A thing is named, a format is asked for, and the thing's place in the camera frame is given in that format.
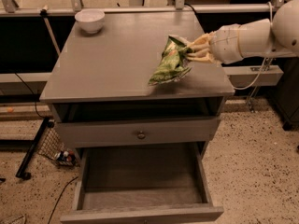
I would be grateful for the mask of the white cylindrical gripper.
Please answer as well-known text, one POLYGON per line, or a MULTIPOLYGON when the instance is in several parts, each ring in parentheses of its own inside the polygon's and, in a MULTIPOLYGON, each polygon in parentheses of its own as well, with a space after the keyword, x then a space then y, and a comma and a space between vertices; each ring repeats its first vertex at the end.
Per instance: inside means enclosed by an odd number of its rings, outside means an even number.
MULTIPOLYGON (((274 41, 270 20, 263 19, 246 24, 222 26, 215 32, 200 35, 187 47, 198 51, 210 45, 214 58, 229 64, 244 58, 268 57, 274 47, 274 41)), ((190 53, 187 59, 199 63, 214 63, 213 56, 209 52, 202 56, 190 53)))

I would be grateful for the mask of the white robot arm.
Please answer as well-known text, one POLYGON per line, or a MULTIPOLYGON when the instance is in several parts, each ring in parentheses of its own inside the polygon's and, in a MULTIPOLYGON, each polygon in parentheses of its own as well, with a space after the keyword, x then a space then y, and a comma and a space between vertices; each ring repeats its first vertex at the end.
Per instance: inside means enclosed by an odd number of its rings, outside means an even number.
POLYGON ((190 61, 236 63, 245 58, 299 56, 299 0, 281 6, 269 19, 222 26, 188 44, 190 61))

